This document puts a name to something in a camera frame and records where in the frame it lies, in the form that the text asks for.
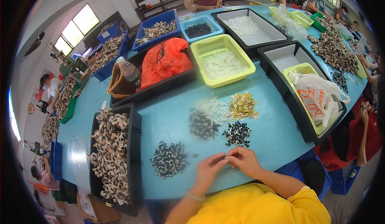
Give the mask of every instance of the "bottle cap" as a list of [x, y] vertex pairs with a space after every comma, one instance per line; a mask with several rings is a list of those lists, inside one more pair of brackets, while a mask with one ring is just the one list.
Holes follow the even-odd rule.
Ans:
[[123, 58], [123, 56], [119, 57], [117, 60], [116, 60], [116, 63], [119, 65], [119, 66], [122, 66], [124, 64], [126, 60]]

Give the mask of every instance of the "paper tag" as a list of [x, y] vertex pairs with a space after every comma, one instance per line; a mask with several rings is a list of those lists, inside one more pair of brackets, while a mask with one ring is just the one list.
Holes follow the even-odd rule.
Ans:
[[107, 105], [107, 101], [103, 101], [102, 110], [105, 109], [105, 106]]
[[106, 31], [106, 32], [104, 32], [104, 33], [102, 34], [102, 37], [103, 37], [103, 38], [107, 38], [108, 36], [110, 36], [110, 33], [109, 33], [108, 31]]

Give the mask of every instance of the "red plastic bag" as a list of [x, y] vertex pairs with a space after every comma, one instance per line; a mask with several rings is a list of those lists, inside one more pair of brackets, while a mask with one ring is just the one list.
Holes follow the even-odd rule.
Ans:
[[161, 80], [193, 68], [193, 63], [182, 49], [187, 48], [187, 41], [172, 38], [151, 48], [142, 64], [142, 86], [144, 89]]

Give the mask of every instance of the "pink shirt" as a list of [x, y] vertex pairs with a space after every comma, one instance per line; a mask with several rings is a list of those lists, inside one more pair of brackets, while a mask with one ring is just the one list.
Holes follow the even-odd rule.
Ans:
[[40, 179], [40, 183], [45, 185], [47, 188], [49, 188], [52, 191], [59, 191], [60, 190], [59, 181], [54, 180], [53, 177], [50, 178], [47, 173], [48, 173], [47, 170], [42, 172], [42, 178]]

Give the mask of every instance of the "blue table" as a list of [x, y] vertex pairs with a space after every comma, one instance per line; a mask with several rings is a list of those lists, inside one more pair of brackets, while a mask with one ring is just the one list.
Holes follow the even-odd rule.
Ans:
[[[227, 7], [226, 9], [244, 7]], [[251, 5], [248, 7], [268, 20], [271, 18], [270, 10], [266, 6]], [[224, 9], [207, 10], [192, 14], [190, 17], [209, 15], [212, 18], [210, 13], [222, 10]], [[307, 31], [315, 37], [320, 36], [320, 32], [313, 27], [308, 28]], [[312, 52], [311, 42], [304, 40], [302, 44], [315, 56], [325, 73], [331, 77], [330, 72], [333, 68]], [[187, 133], [190, 108], [198, 100], [210, 97], [211, 92], [215, 92], [219, 101], [226, 101], [237, 92], [244, 93], [248, 91], [258, 101], [255, 109], [260, 111], [259, 118], [243, 121], [247, 122], [253, 131], [249, 138], [252, 141], [250, 149], [255, 151], [265, 169], [277, 170], [314, 147], [313, 142], [304, 142], [289, 108], [282, 101], [282, 97], [274, 84], [266, 77], [265, 72], [259, 66], [259, 60], [252, 59], [252, 61], [256, 66], [256, 72], [244, 80], [213, 89], [204, 84], [198, 72], [196, 82], [137, 106], [139, 114], [142, 115], [142, 183], [146, 199], [180, 198], [184, 196], [185, 192], [194, 183], [196, 164], [209, 155], [230, 150], [230, 147], [224, 144], [226, 140], [221, 135], [215, 137], [214, 140], [203, 141]], [[347, 111], [350, 111], [362, 93], [367, 79], [362, 80], [356, 75], [345, 73], [345, 76], [347, 75], [351, 75], [353, 79], [358, 79], [358, 85], [349, 82], [349, 80], [347, 81], [352, 102], [347, 104], [346, 108]], [[75, 145], [74, 140], [71, 143], [72, 136], [75, 135], [76, 139], [79, 139], [80, 136], [85, 135], [87, 149], [90, 148], [91, 125], [94, 114], [100, 109], [103, 101], [107, 101], [108, 104], [110, 102], [110, 95], [106, 92], [109, 82], [110, 78], [103, 82], [91, 78], [82, 94], [78, 97], [73, 118], [65, 125], [60, 124], [59, 126], [57, 141], [63, 145], [63, 178], [71, 183], [76, 184], [72, 167], [71, 149]], [[225, 127], [223, 126], [218, 133], [221, 133]], [[189, 153], [188, 161], [190, 165], [186, 167], [183, 173], [166, 179], [161, 179], [156, 175], [149, 159], [153, 157], [153, 153], [161, 140], [166, 143], [181, 141], [185, 144], [185, 151]], [[192, 158], [192, 153], [197, 153], [198, 156]], [[252, 179], [238, 169], [225, 167], [217, 175], [208, 192], [232, 188], [250, 181]]]

